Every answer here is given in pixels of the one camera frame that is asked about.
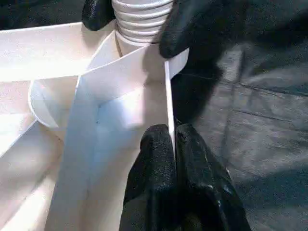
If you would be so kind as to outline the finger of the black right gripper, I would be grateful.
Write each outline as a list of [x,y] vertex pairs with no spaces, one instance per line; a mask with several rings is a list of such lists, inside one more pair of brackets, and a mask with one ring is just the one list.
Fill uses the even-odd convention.
[[91,31],[98,31],[115,19],[111,0],[85,0],[81,21]]
[[239,0],[177,0],[161,33],[159,51],[172,58],[187,48],[219,56],[241,36]]

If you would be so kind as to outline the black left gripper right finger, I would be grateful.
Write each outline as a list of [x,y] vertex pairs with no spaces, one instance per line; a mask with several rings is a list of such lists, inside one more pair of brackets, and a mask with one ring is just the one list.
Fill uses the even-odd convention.
[[184,231],[248,231],[246,212],[226,168],[189,124],[176,130]]

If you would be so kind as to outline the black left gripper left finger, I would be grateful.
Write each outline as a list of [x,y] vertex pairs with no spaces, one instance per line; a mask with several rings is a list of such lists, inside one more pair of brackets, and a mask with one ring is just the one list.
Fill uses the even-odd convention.
[[168,127],[149,127],[140,152],[128,174],[122,229],[124,231],[174,231],[177,218],[177,174]]

